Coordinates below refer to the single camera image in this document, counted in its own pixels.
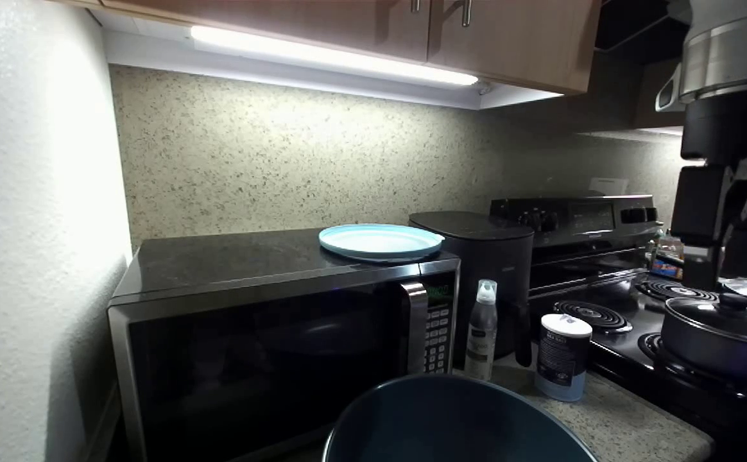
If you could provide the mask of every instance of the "wall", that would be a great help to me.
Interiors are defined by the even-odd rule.
[[[677,139],[599,133],[608,124],[569,130],[568,114],[581,124],[585,111],[523,124],[509,111],[464,114],[129,68],[114,68],[114,93],[133,241],[404,224],[413,211],[488,211],[499,195],[587,193],[594,177],[651,193],[667,219],[680,170]]]
[[[129,259],[89,15],[0,0],[0,459],[78,459],[111,392],[103,301]]]

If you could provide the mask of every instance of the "under-cabinet light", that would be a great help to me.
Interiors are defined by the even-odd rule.
[[[400,80],[451,86],[451,88],[469,88],[478,83],[474,75],[464,75],[464,71],[451,71],[451,69],[440,69],[440,68],[425,68],[425,65],[413,65],[413,62],[400,62],[400,59],[384,59],[384,56],[369,56],[369,55],[354,55],[354,51],[316,46],[316,43],[286,41],[286,39],[273,39],[273,37],[253,37],[243,32],[192,27],[191,37],[209,46],[221,46],[221,50],[230,50],[242,55],[298,62],[298,65],[311,65],[311,68],[400,77]]]

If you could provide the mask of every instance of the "dark bowl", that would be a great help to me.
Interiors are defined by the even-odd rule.
[[[464,377],[405,377],[357,399],[324,462],[594,462],[556,422],[523,399]]]

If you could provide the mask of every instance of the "white container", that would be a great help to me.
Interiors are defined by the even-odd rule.
[[[555,400],[577,403],[585,395],[585,358],[594,326],[568,314],[542,319],[535,386]]]
[[[493,377],[496,338],[499,338],[499,282],[478,279],[474,309],[467,329],[464,372],[472,379]]]

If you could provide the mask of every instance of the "cabinet door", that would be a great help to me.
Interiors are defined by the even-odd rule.
[[[425,59],[425,0],[103,0],[105,9],[223,23],[405,59]]]
[[[433,0],[428,62],[493,83],[585,93],[599,18],[600,0]]]

